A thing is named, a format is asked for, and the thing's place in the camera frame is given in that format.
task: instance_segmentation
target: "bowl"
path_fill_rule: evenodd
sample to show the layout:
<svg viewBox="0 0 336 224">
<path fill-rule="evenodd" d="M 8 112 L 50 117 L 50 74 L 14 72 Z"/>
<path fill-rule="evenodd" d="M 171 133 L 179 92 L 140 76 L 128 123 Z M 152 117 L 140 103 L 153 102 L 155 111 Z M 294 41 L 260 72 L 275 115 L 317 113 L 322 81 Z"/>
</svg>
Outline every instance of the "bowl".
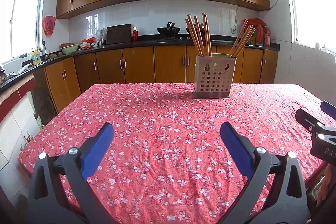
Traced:
<svg viewBox="0 0 336 224">
<path fill-rule="evenodd" d="M 63 54 L 70 54 L 70 53 L 73 53 L 75 52 L 77 49 L 78 49 L 78 44 L 75 44 L 75 45 L 70 45 L 70 46 L 66 46 L 66 47 L 63 47 L 61 48 Z"/>
</svg>

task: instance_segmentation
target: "white tile backsplash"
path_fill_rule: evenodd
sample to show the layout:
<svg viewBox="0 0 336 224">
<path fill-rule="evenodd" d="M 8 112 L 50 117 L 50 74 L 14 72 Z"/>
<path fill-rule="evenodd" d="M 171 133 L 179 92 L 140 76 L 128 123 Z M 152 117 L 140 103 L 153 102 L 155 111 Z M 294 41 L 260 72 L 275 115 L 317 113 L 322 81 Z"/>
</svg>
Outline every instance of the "white tile backsplash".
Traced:
<svg viewBox="0 0 336 224">
<path fill-rule="evenodd" d="M 86 37 L 88 29 L 86 17 L 97 15 L 99 28 L 121 24 L 137 27 L 139 35 L 159 34 L 157 28 L 166 27 L 168 21 L 180 27 L 180 33 L 186 33 L 185 18 L 187 14 L 197 16 L 202 22 L 202 12 L 209 18 L 211 34 L 229 35 L 235 24 L 237 6 L 207 0 L 140 0 L 122 3 L 94 10 L 69 19 L 70 42 L 79 43 Z M 258 18 L 258 12 L 240 7 L 237 26 L 242 25 L 245 18 Z"/>
</svg>

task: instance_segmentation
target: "red floral tablecloth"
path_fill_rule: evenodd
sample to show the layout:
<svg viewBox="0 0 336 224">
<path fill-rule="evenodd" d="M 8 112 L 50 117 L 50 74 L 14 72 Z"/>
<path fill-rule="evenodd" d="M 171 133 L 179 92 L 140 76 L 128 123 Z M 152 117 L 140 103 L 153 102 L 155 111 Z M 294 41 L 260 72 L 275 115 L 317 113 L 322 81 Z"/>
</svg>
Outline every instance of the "red floral tablecloth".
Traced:
<svg viewBox="0 0 336 224">
<path fill-rule="evenodd" d="M 31 173 L 40 152 L 66 153 L 112 123 L 115 138 L 88 183 L 117 222 L 132 224 L 219 220 L 247 181 L 221 141 L 225 121 L 271 153 L 294 151 L 304 179 L 322 163 L 310 155 L 310 134 L 295 112 L 303 108 L 329 126 L 335 121 L 300 86 L 234 84 L 229 99 L 211 100 L 195 100 L 193 90 L 193 84 L 94 85 L 31 141 L 19 161 Z M 77 206 L 65 176 L 62 183 Z"/>
</svg>

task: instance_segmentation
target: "kitchen countertop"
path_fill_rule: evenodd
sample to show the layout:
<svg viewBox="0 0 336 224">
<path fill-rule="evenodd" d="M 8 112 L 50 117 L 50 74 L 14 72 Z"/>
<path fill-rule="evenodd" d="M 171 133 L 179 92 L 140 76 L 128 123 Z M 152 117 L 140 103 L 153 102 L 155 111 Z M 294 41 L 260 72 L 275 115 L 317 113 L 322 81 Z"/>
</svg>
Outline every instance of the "kitchen countertop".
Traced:
<svg viewBox="0 0 336 224">
<path fill-rule="evenodd" d="M 226 41 L 226 40 L 216 40 L 213 39 L 211 40 L 211 45 L 213 46 L 232 46 L 233 41 Z M 69 57 L 77 56 L 77 55 L 82 55 L 90 52 L 100 52 L 100 51 L 106 51 L 106 50 L 119 50 L 123 48 L 130 48 L 130 47 L 145 47 L 145 46 L 192 46 L 194 45 L 192 40 L 170 40 L 170 41 L 158 41 L 158 40 L 143 40 L 143 41 L 137 41 L 137 42 L 125 42 L 125 43 L 118 43 L 118 44 L 110 44 L 110 45 L 102 45 L 99 47 L 94 47 L 88 50 L 77 50 L 71 54 L 66 54 L 57 58 L 54 58 L 52 60 L 48 60 L 45 62 L 42 62 L 36 66 L 33 66 L 31 69 L 25 71 L 24 73 L 15 76 L 9 80 L 7 80 L 5 83 L 0 85 L 0 94 L 10 88 L 12 85 L 14 85 L 16 82 L 19 80 L 23 79 L 27 75 L 33 73 L 34 71 L 41 69 L 45 66 L 54 64 L 58 61 L 64 60 Z M 269 49 L 273 51 L 279 51 L 280 50 L 280 45 L 276 43 L 271 43 L 271 47 L 264 47 L 264 46 L 255 46 L 255 45 L 246 45 L 246 48 L 255 48 L 255 49 Z"/>
</svg>

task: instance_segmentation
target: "red plastic bag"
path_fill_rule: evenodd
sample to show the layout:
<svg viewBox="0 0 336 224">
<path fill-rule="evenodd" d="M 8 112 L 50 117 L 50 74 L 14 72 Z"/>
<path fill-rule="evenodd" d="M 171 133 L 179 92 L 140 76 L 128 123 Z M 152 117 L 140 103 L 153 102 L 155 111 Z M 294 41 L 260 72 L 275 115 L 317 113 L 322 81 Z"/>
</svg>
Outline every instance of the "red plastic bag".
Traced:
<svg viewBox="0 0 336 224">
<path fill-rule="evenodd" d="M 42 19 L 42 28 L 46 37 L 51 37 L 54 32 L 56 18 L 53 16 L 45 16 Z"/>
</svg>

